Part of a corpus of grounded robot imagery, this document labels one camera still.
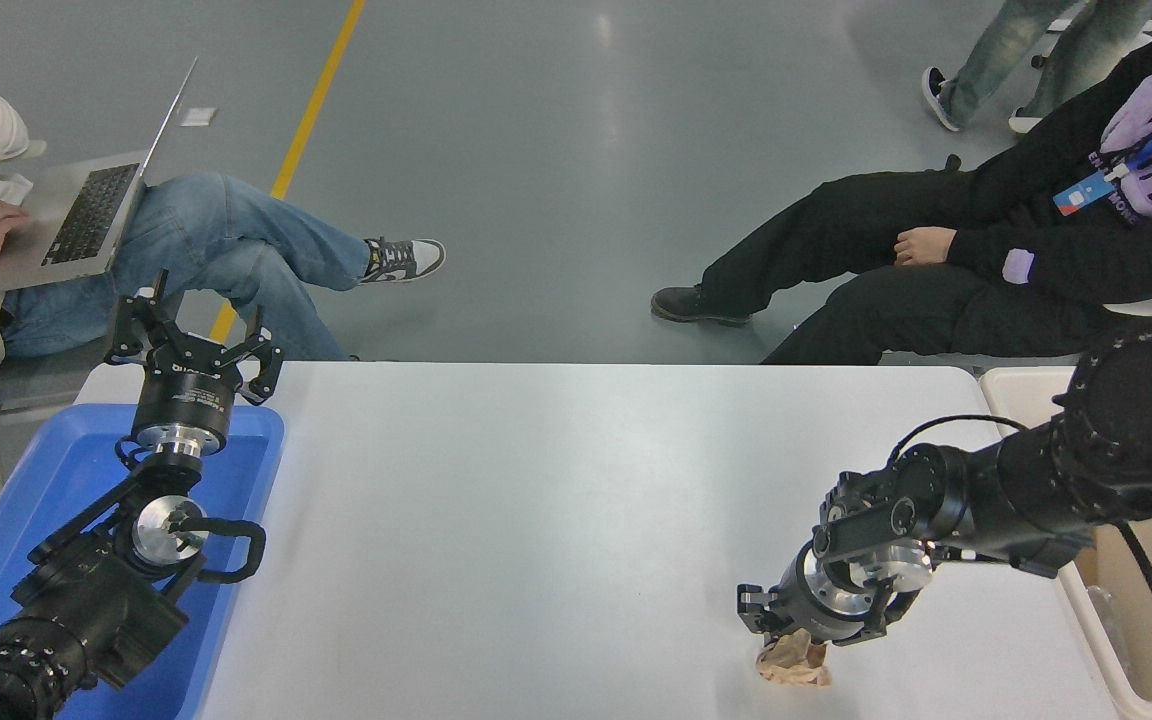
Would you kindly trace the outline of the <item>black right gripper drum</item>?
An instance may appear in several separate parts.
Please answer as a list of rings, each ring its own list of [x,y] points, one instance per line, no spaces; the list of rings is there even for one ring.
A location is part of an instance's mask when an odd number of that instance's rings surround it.
[[[838,639],[838,588],[804,544],[771,591],[771,639],[804,630],[814,642]]]

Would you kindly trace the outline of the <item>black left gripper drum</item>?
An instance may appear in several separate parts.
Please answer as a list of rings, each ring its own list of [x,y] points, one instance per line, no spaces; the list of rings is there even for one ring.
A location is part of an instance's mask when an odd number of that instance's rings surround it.
[[[134,433],[172,424],[209,433],[228,432],[241,374],[234,366],[215,366],[198,354],[194,359],[204,366],[189,365],[170,350],[147,354]]]

